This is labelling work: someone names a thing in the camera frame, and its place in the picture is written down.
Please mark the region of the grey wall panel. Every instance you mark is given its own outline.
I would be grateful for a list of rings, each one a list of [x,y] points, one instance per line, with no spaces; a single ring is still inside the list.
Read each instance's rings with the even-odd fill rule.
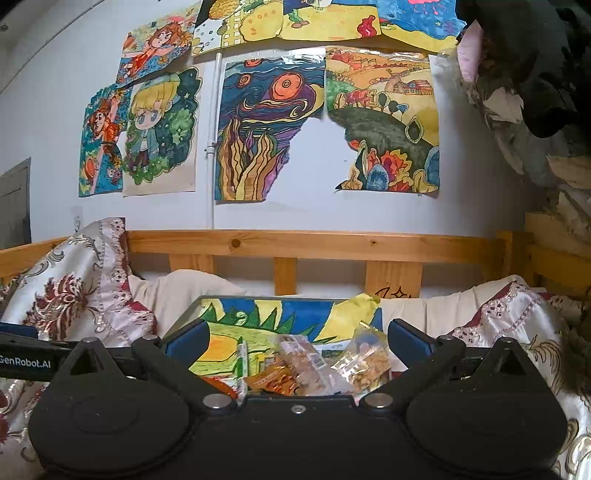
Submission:
[[[20,162],[0,177],[0,248],[31,242],[30,227],[31,159]]]

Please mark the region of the clear bag of crackers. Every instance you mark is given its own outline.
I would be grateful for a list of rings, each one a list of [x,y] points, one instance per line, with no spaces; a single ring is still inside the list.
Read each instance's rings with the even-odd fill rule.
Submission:
[[[349,393],[368,390],[390,370],[390,349],[383,332],[361,322],[332,369],[348,385]]]

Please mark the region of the floral satin bed cover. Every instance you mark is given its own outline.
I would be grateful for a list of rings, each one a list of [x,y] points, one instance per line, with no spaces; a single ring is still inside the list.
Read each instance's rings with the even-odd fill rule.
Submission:
[[[132,298],[125,225],[119,218],[90,224],[1,288],[1,319],[33,326],[43,340],[99,338],[126,347],[157,334],[155,315]],[[565,479],[590,475],[590,385],[575,372],[576,350],[589,351],[577,334],[578,301],[546,298],[516,281],[486,302],[473,319],[449,332],[470,347],[516,339],[538,368],[567,418],[567,437],[555,462]]]

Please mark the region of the grey tray with dinosaur drawing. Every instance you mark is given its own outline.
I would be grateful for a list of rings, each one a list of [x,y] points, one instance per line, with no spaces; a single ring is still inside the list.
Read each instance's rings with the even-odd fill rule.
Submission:
[[[189,367],[201,378],[235,375],[236,344],[240,337],[245,339],[249,349],[250,376],[270,364],[283,362],[276,351],[276,337],[281,334],[307,336],[332,367],[361,322],[383,332],[380,301],[367,294],[349,300],[201,297],[184,312],[164,339],[194,320],[206,322],[211,332],[207,350]],[[391,367],[368,390],[346,395],[361,398],[384,385],[390,371]]]

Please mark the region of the yellow cartoon drawing top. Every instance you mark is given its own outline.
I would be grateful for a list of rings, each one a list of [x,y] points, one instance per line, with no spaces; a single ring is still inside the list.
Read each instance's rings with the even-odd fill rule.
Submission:
[[[377,36],[439,52],[454,46],[465,27],[449,0],[207,1],[191,54],[273,38],[339,42]]]

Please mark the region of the green white sausage stick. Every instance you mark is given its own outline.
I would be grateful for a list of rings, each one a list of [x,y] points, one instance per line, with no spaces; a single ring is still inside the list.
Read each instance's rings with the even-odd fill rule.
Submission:
[[[235,387],[238,404],[242,404],[249,391],[246,378],[249,377],[249,349],[245,339],[240,337],[236,344]]]

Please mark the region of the clear pastry pack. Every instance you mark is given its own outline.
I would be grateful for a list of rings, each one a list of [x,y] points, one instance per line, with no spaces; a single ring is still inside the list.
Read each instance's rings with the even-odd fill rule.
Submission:
[[[290,368],[299,396],[351,394],[352,387],[322,358],[304,335],[281,334],[276,337],[276,351]]]

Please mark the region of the white wall pipe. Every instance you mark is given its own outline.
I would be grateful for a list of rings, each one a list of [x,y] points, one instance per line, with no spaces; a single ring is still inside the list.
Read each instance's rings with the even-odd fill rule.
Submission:
[[[207,123],[207,146],[205,149],[205,166],[206,166],[206,213],[205,213],[205,228],[214,228],[214,158],[215,145],[217,139],[217,108],[219,100],[219,86],[221,86],[221,69],[222,69],[222,53],[217,52],[213,65],[213,77],[211,86],[211,107],[209,108],[209,117]]]

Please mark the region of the landscape hill drawing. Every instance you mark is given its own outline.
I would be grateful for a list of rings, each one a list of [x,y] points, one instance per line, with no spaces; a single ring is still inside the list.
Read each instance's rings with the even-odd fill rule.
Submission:
[[[356,152],[337,188],[436,193],[439,116],[429,56],[330,46],[325,65],[329,118]]]

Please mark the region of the camouflage fabric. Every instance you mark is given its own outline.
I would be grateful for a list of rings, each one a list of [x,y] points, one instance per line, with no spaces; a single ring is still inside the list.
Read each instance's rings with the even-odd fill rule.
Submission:
[[[551,85],[531,100],[509,61],[473,21],[460,35],[460,83],[482,115],[509,166],[547,192],[546,210],[574,236],[590,240],[590,128],[577,129],[573,111]]]

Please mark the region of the mermaid girl drawing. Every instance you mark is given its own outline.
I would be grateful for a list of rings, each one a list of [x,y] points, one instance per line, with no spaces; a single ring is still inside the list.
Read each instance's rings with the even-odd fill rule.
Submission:
[[[130,87],[116,84],[99,90],[89,101],[83,119],[79,156],[78,196],[122,190],[122,154],[118,140],[127,127]]]

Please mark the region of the swirly fish drawing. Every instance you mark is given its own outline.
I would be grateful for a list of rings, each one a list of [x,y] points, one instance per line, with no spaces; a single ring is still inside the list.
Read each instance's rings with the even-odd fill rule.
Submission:
[[[290,160],[290,142],[325,104],[325,49],[287,51],[224,65],[214,201],[266,200]]]

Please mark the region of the anime boy drawing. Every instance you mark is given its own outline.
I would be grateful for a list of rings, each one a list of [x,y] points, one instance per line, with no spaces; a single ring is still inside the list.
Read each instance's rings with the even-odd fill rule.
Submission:
[[[124,146],[125,197],[192,192],[202,77],[197,67],[135,86]]]

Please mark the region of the wooden bed headboard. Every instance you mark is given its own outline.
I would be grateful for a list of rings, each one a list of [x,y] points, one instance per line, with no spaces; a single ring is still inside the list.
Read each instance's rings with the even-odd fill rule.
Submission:
[[[273,259],[277,295],[297,291],[297,263],[363,261],[367,293],[419,295],[428,264],[469,265],[486,281],[517,274],[531,286],[556,285],[582,295],[590,287],[590,261],[535,242],[527,233],[502,231],[496,238],[390,233],[264,230],[129,231],[132,253],[167,256],[173,270],[212,273],[218,257]]]

